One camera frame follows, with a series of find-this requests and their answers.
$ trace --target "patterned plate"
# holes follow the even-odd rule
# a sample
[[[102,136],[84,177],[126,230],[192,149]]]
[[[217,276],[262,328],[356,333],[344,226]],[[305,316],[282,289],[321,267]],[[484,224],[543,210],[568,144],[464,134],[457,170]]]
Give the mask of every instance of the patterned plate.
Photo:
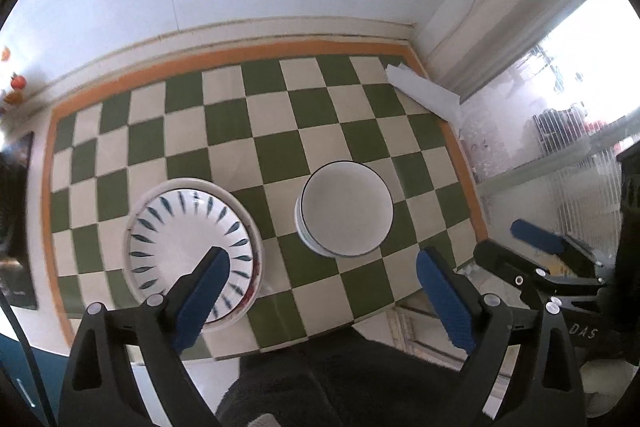
[[[259,237],[238,200],[217,185],[171,180],[147,194],[129,219],[127,282],[142,302],[154,293],[166,293],[209,248],[222,247],[229,254],[231,272],[207,322],[228,325],[255,300],[262,272]]]

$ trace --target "orange border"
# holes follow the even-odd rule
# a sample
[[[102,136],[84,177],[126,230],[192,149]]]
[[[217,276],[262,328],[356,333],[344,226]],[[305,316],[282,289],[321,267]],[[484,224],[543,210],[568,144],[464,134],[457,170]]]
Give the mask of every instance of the orange border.
[[[60,119],[82,108],[98,103],[114,94],[135,89],[162,78],[169,78],[176,74],[188,73],[189,71],[210,70],[220,66],[239,64],[240,62],[259,60],[261,58],[303,57],[328,54],[401,55],[416,73],[425,74],[422,64],[408,44],[339,42],[310,38],[295,41],[279,41],[271,44],[261,44],[248,47],[234,47],[168,60],[144,70],[123,74],[115,80],[99,84],[98,86],[87,87],[77,94],[71,95],[68,99],[59,103],[53,109],[51,122],[49,124],[49,132],[47,133],[44,171],[42,176],[42,234],[49,286],[51,288],[51,293],[53,295],[56,312],[60,320],[63,334],[65,335],[66,341],[69,345],[73,343],[75,335],[71,327],[71,322],[66,316],[62,296],[60,295],[60,289],[58,287],[58,273],[53,254],[51,223],[49,216],[53,144],[55,140],[56,126]],[[444,120],[441,120],[440,127],[444,133],[451,162],[453,163],[456,175],[462,185],[466,201],[469,205],[471,224],[476,232],[476,239],[478,241],[486,239],[488,237],[487,229],[484,219],[482,219],[480,204],[474,190],[474,182],[466,165],[462,150],[460,150],[458,141],[456,140],[449,124]]]

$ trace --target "checkered tablecloth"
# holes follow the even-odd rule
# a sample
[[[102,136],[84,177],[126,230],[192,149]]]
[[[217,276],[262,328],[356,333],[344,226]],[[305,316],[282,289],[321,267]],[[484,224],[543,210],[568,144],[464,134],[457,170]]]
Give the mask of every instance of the checkered tablecloth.
[[[50,225],[58,285],[77,327],[84,308],[137,305],[123,276],[129,209],[159,183],[201,178],[255,219],[266,252],[260,297],[186,359],[286,346],[368,317],[419,288],[415,256],[436,246],[451,266],[476,243],[436,116],[386,82],[401,57],[319,55],[243,62],[160,78],[57,124]],[[298,238],[293,206],[334,160],[374,169],[394,201],[374,253],[327,259]]]

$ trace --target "screw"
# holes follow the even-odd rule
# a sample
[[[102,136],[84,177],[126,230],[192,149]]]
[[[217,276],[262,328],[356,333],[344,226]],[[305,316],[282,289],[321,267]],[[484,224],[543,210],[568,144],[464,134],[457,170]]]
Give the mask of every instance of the screw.
[[[164,301],[164,297],[162,296],[162,294],[159,293],[154,293],[153,295],[149,295],[146,298],[146,305],[147,306],[159,306],[160,304],[162,304],[162,302]]]
[[[100,311],[102,311],[101,302],[94,302],[86,307],[86,312],[89,313],[89,315],[97,315]]]
[[[482,297],[484,304],[491,307],[496,307],[500,304],[500,298],[497,295],[492,293],[487,293],[484,297]]]
[[[560,313],[560,308],[555,302],[549,301],[545,304],[545,309],[552,315],[558,315]]]

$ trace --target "black cloth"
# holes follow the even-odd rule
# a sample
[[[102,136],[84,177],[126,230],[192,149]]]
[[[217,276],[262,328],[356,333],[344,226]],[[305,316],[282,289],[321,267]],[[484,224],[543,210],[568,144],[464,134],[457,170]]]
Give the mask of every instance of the black cloth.
[[[225,427],[246,427],[265,413],[282,427],[428,427],[457,380],[451,369],[346,328],[243,357],[216,416]]]

